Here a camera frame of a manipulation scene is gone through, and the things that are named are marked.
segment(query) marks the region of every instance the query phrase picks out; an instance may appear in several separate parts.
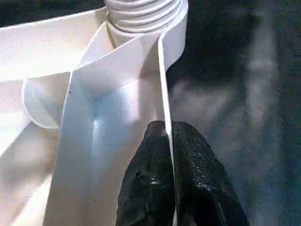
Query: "white plastic panel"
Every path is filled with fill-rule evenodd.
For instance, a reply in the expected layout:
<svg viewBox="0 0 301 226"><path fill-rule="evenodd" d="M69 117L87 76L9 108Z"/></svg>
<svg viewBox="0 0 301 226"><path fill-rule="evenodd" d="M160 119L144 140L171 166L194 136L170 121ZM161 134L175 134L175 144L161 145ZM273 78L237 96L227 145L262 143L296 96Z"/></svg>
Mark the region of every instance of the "white plastic panel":
<svg viewBox="0 0 301 226"><path fill-rule="evenodd" d="M0 81L72 70L106 9L0 29Z"/></svg>

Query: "white plastic divider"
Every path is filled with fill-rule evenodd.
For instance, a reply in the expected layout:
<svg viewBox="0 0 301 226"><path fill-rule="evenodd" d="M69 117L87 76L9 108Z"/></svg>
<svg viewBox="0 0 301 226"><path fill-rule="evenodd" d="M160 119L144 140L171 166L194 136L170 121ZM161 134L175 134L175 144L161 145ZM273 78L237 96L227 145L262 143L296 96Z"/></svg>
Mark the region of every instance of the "white plastic divider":
<svg viewBox="0 0 301 226"><path fill-rule="evenodd" d="M22 103L30 119L45 129L59 129L70 72L24 80Z"/></svg>
<svg viewBox="0 0 301 226"><path fill-rule="evenodd" d="M160 39L174 47L164 54L164 61L158 55L160 34L139 34L73 71L44 226L115 225L124 172L148 123L170 121L163 106L168 104L166 80L159 70L174 63L183 51L187 12L184 0ZM143 44L150 40L153 45ZM162 47L161 54L168 46ZM148 68L149 61L154 64Z"/></svg>
<svg viewBox="0 0 301 226"><path fill-rule="evenodd" d="M73 70L106 12L104 7L0 28L0 81Z"/></svg>

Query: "ribbed white tube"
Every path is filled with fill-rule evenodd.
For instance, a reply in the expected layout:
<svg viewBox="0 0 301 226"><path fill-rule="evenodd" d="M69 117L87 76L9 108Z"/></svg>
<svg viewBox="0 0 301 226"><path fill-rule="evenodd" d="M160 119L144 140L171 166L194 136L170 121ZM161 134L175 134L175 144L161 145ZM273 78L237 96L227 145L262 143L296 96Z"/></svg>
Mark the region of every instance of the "ribbed white tube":
<svg viewBox="0 0 301 226"><path fill-rule="evenodd" d="M169 24L180 12L182 0L104 0L111 22L130 33L152 32Z"/></svg>

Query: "gray fabric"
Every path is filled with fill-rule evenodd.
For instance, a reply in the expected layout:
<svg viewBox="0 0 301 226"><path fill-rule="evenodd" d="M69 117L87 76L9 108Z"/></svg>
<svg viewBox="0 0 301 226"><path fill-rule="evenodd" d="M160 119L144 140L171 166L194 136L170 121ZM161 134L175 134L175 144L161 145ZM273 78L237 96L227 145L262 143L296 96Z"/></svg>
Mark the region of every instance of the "gray fabric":
<svg viewBox="0 0 301 226"><path fill-rule="evenodd" d="M187 77L187 70L182 75L179 71L178 76L185 79L174 82L170 105L173 120L190 123L207 139L225 166L250 225L277 226L285 225L288 219L270 7L263 2L256 7L261 19L251 42L238 54L240 61L246 60L245 70L237 69L230 79L210 83ZM227 71L219 73L222 78Z"/></svg>

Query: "white plastic part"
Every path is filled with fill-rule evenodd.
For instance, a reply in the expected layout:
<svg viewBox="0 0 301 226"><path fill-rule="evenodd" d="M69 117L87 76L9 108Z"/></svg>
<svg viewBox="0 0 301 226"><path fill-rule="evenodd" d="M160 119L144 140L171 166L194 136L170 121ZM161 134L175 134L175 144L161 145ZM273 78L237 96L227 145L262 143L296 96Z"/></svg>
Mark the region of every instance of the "white plastic part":
<svg viewBox="0 0 301 226"><path fill-rule="evenodd" d="M30 119L45 129L59 129L69 72L26 79L22 102Z"/></svg>
<svg viewBox="0 0 301 226"><path fill-rule="evenodd" d="M41 77L71 71L106 9L0 29L0 81Z"/></svg>
<svg viewBox="0 0 301 226"><path fill-rule="evenodd" d="M178 16L182 0L105 0L112 23L131 33L152 32L168 25Z"/></svg>
<svg viewBox="0 0 301 226"><path fill-rule="evenodd" d="M165 120L171 137L164 76L184 49L187 12L185 0L159 40L139 34L72 72L44 226L115 225L124 171L148 123ZM145 69L149 59L157 63Z"/></svg>

